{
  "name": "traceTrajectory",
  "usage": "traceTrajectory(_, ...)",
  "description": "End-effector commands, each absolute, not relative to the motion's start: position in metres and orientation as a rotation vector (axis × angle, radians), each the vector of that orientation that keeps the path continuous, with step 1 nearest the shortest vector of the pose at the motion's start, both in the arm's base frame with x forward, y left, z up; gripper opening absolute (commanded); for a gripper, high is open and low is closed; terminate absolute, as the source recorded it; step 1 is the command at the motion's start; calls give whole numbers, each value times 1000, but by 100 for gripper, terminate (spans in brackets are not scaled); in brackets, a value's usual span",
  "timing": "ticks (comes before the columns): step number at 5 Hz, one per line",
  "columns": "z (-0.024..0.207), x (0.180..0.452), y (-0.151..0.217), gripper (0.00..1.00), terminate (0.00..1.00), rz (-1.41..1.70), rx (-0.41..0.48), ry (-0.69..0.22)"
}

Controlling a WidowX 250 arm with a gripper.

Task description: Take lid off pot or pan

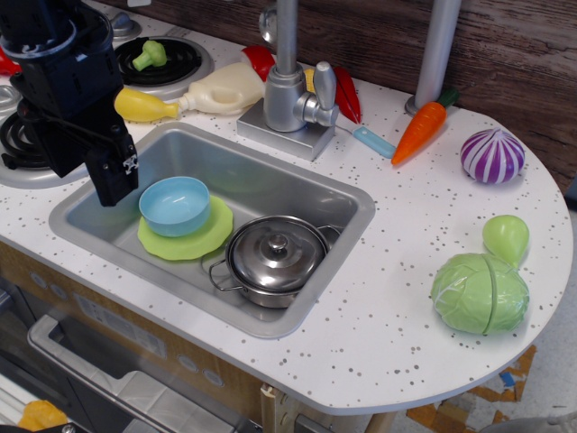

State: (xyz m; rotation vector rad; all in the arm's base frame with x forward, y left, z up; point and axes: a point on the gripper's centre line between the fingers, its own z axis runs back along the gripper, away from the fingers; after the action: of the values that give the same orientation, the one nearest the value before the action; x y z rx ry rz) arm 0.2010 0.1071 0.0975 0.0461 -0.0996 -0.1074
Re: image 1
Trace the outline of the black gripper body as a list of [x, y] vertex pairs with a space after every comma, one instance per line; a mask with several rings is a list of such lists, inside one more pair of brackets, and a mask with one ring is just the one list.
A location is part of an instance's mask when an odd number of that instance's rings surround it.
[[93, 148], [120, 153], [133, 144], [114, 109], [123, 82], [112, 42], [109, 20], [89, 5], [8, 7], [8, 56], [22, 68], [12, 83], [61, 177]]

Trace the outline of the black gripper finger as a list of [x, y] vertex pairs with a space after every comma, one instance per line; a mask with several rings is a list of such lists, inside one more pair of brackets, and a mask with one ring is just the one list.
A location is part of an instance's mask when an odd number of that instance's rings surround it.
[[139, 186], [135, 146], [123, 146], [120, 151], [93, 148], [86, 155], [87, 171], [103, 207], [114, 207]]

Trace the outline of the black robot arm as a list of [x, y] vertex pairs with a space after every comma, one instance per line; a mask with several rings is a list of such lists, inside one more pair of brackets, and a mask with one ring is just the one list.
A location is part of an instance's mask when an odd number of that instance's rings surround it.
[[133, 138], [114, 102], [123, 89], [113, 29], [81, 1], [3, 1], [1, 47], [21, 67], [10, 82], [28, 138], [61, 178], [85, 165], [100, 203], [138, 187]]

